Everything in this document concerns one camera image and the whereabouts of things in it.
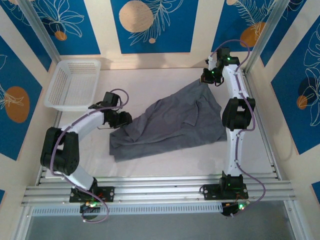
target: white table surface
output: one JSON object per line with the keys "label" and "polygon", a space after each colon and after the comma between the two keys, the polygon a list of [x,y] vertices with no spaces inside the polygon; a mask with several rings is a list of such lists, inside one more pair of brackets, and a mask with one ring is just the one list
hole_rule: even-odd
{"label": "white table surface", "polygon": [[[94,102],[105,92],[122,88],[129,102],[122,109],[132,118],[139,117],[155,101],[167,97],[199,79],[202,68],[104,70],[100,72]],[[209,85],[221,114],[229,100],[227,85]],[[125,94],[117,92],[123,101]],[[72,123],[81,112],[64,112],[60,127]],[[94,177],[195,176],[221,174],[227,157],[227,142],[166,152],[116,163],[109,155],[109,134],[114,129],[95,129],[79,143],[80,164]],[[243,139],[242,168],[249,173],[272,173],[259,128],[247,132]],[[46,178],[52,177],[47,171]]]}

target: metal vent grille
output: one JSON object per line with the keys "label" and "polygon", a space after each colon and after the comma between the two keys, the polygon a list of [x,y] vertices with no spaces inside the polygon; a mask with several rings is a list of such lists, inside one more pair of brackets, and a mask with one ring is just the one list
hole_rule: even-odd
{"label": "metal vent grille", "polygon": [[[109,205],[110,215],[222,213],[220,202],[188,204]],[[87,215],[106,214],[102,207]],[[79,216],[79,206],[35,207],[32,216]]]}

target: blue panel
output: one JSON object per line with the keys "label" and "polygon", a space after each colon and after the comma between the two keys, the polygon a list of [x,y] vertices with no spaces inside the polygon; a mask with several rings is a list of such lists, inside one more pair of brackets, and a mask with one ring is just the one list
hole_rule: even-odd
{"label": "blue panel", "polygon": [[269,62],[270,58],[276,51],[281,40],[286,35],[288,29],[296,19],[296,16],[300,12],[302,6],[305,4],[306,1],[307,0],[291,0],[290,1],[286,11],[283,13],[282,18],[279,20],[279,23],[275,27],[269,41],[267,42],[266,46],[264,47],[260,55],[264,66],[266,66],[267,63]]}
{"label": "blue panel", "polygon": [[312,188],[313,188],[315,196],[318,199],[318,202],[320,204],[320,181],[313,183]]}
{"label": "blue panel", "polygon": [[320,17],[272,80],[300,154],[320,143]]}
{"label": "blue panel", "polygon": [[111,5],[122,54],[191,51],[198,0],[111,0]]}
{"label": "blue panel", "polygon": [[4,196],[5,196],[5,191],[0,189],[0,205],[1,205],[1,202],[2,202],[2,199],[4,198]]}
{"label": "blue panel", "polygon": [[61,55],[100,54],[84,0],[35,0],[32,5]]}
{"label": "blue panel", "polygon": [[51,58],[47,54],[45,48],[42,46],[35,32],[30,27],[27,19],[21,12],[18,5],[11,3],[9,0],[0,0],[0,5],[11,19],[15,27],[21,33],[25,41],[28,43],[39,61],[42,63],[44,68],[48,71],[51,64]]}
{"label": "blue panel", "polygon": [[42,87],[0,37],[0,153],[17,160]]}
{"label": "blue panel", "polygon": [[[249,47],[253,47],[275,2],[275,0],[225,0],[211,51],[230,39],[241,39]],[[238,42],[230,42],[227,46],[232,52],[247,51]]]}

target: gray cloth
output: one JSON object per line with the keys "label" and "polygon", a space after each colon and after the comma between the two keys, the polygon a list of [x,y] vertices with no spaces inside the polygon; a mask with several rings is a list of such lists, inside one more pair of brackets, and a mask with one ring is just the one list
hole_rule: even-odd
{"label": "gray cloth", "polygon": [[208,85],[196,80],[110,133],[110,155],[119,162],[226,141],[220,111]]}

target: laundry basket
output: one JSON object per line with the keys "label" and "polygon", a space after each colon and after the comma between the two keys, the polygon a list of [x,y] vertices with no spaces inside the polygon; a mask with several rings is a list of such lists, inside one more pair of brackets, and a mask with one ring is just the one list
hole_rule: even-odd
{"label": "laundry basket", "polygon": [[85,112],[94,101],[101,63],[94,59],[60,61],[53,73],[44,105],[59,111]]}

